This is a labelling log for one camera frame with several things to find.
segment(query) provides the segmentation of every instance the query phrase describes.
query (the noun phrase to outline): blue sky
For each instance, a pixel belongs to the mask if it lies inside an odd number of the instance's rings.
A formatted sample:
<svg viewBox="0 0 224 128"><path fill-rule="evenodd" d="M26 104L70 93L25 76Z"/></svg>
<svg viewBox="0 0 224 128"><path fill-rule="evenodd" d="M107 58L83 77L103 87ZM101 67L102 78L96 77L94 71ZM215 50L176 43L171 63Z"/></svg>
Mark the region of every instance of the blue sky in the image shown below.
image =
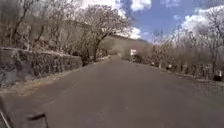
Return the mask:
<svg viewBox="0 0 224 128"><path fill-rule="evenodd" d="M83 6L100 4L118 9L121 15L131 14L134 17L130 37L150 40L156 30L170 32L180 25L193 29L201 22L206 22L202 12L203 0L83 0Z"/></svg>

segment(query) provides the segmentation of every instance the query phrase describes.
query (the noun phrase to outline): white cloud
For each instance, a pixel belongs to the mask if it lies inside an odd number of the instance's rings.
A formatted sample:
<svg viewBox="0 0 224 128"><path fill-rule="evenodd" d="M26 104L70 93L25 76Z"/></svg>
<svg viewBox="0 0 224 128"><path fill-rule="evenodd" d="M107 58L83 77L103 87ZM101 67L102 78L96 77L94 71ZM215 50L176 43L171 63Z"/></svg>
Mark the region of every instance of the white cloud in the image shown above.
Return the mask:
<svg viewBox="0 0 224 128"><path fill-rule="evenodd" d="M141 11L149 9L152 6L151 0L132 0L131 9L132 11Z"/></svg>
<svg viewBox="0 0 224 128"><path fill-rule="evenodd" d="M160 0L161 4L164 4L167 8L177 7L180 5L181 0Z"/></svg>
<svg viewBox="0 0 224 128"><path fill-rule="evenodd" d="M181 24L181 28L196 33L197 26L209 25L210 20L208 19L207 14L210 11L214 12L214 11L219 11L221 9L224 10L224 5L212 7L209 9L196 8L193 15L188 15L185 17L185 21Z"/></svg>
<svg viewBox="0 0 224 128"><path fill-rule="evenodd" d="M91 5L108 5L111 6L113 9L117 9L119 15L124 16L125 11L122 9L122 0L83 0L81 8L87 8Z"/></svg>
<svg viewBox="0 0 224 128"><path fill-rule="evenodd" d="M141 38L141 30L136 27L132 27L130 29L126 29L123 33L118 33L117 35L128 37L131 39L139 39Z"/></svg>
<svg viewBox="0 0 224 128"><path fill-rule="evenodd" d="M178 16L178 15L174 15L174 16L173 16L173 19L176 20L176 21L178 21L178 20L181 20L181 17Z"/></svg>
<svg viewBox="0 0 224 128"><path fill-rule="evenodd" d="M141 34L141 30L134 27L131 31L130 38L139 39L139 38L141 38L140 34Z"/></svg>

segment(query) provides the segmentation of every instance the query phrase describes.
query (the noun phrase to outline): low stone wall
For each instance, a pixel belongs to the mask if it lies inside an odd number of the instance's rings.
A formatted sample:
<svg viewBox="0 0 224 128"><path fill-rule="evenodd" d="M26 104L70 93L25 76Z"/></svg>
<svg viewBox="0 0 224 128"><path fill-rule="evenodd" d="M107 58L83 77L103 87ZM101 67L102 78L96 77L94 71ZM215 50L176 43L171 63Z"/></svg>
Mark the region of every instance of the low stone wall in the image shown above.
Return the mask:
<svg viewBox="0 0 224 128"><path fill-rule="evenodd" d="M0 48L0 87L80 68L80 57Z"/></svg>

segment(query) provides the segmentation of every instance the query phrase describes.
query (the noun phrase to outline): leafless tree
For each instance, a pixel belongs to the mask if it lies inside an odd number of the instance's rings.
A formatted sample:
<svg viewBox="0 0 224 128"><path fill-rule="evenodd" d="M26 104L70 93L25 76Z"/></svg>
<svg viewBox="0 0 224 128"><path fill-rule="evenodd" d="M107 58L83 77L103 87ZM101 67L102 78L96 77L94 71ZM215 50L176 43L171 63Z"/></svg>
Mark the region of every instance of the leafless tree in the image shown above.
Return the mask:
<svg viewBox="0 0 224 128"><path fill-rule="evenodd" d="M120 16L118 10L106 5L89 6L79 15L79 21L91 26L90 31L94 36L94 40L91 41L94 60L96 60L98 47L105 37L121 33L130 27L128 17Z"/></svg>

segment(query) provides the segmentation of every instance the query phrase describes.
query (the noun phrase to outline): asphalt road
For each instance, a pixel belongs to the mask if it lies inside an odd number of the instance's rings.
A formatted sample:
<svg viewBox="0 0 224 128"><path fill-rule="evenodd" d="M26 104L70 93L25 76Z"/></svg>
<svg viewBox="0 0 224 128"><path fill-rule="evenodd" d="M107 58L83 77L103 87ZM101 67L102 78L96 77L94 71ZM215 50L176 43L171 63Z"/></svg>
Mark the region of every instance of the asphalt road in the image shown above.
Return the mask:
<svg viewBox="0 0 224 128"><path fill-rule="evenodd" d="M223 128L223 88L209 86L113 58L7 106L17 126L38 108L49 128Z"/></svg>

